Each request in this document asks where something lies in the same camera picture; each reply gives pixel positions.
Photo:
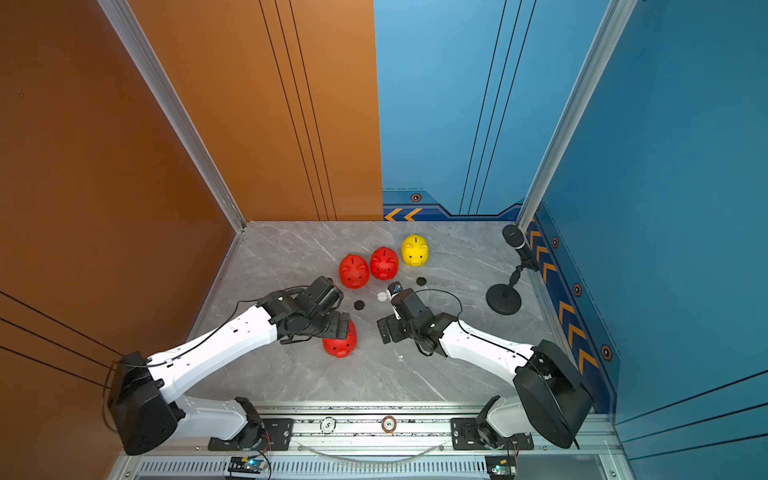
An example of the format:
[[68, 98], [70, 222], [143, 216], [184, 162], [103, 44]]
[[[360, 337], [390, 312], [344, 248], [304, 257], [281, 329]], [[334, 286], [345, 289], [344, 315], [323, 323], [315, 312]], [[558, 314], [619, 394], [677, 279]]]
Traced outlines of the yellow piggy bank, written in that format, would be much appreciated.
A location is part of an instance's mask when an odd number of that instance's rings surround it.
[[429, 259], [429, 245], [420, 235], [410, 235], [402, 243], [404, 263], [410, 267], [423, 267]]

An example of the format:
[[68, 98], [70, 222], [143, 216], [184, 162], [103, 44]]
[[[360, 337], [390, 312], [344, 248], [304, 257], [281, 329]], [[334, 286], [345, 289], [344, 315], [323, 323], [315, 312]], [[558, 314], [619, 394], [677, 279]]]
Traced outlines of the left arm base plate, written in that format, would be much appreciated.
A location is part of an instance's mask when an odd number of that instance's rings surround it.
[[249, 421], [231, 440], [211, 438], [209, 451], [287, 451], [292, 438], [291, 418], [268, 418]]

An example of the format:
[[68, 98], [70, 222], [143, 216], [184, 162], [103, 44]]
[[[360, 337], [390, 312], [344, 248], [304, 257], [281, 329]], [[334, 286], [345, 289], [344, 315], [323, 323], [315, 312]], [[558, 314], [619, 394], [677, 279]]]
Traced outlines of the red piggy bank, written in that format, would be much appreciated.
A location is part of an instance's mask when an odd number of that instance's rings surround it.
[[370, 273], [375, 279], [380, 281], [392, 280], [399, 270], [398, 254], [388, 247], [380, 247], [373, 252], [369, 267]]
[[357, 347], [358, 335], [355, 324], [352, 320], [349, 321], [347, 338], [344, 340], [339, 339], [323, 339], [323, 348], [327, 354], [334, 358], [346, 358]]
[[368, 263], [359, 255], [349, 254], [339, 265], [339, 277], [344, 287], [352, 290], [360, 289], [370, 279]]

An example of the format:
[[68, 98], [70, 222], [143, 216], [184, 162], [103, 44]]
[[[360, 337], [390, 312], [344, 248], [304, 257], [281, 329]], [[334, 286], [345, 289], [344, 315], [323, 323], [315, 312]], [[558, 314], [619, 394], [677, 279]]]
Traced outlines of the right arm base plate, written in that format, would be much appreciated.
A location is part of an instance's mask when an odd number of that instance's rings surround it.
[[450, 420], [451, 441], [454, 450], [501, 450], [510, 447], [516, 451], [534, 449], [529, 433], [515, 434], [509, 438], [494, 438], [490, 442], [482, 438], [474, 418], [452, 418]]

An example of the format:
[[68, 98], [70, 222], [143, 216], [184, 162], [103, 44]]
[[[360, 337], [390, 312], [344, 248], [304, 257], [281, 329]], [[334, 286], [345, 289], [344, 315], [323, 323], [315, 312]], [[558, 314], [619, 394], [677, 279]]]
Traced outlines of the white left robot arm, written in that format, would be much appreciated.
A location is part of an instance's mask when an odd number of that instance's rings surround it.
[[250, 352], [278, 342], [344, 340], [350, 317], [342, 291], [325, 276], [308, 286], [276, 290], [239, 302], [220, 326], [148, 357], [130, 353], [116, 362], [106, 408], [123, 450], [146, 454], [168, 440], [206, 438], [212, 450], [263, 450], [267, 425], [251, 401], [199, 399], [188, 391]]

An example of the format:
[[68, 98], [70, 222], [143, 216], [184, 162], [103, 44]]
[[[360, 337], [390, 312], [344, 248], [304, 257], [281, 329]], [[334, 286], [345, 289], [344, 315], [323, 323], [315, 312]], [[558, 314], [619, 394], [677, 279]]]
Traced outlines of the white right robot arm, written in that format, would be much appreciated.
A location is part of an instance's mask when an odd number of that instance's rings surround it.
[[563, 449], [578, 445], [577, 434], [594, 398], [583, 375], [555, 343], [512, 342], [456, 315], [435, 314], [417, 291], [398, 282], [387, 287], [387, 297], [393, 313], [377, 321], [383, 343], [412, 340], [424, 356], [473, 364], [515, 388], [515, 398], [495, 395], [475, 418], [483, 446], [501, 449], [533, 432]]

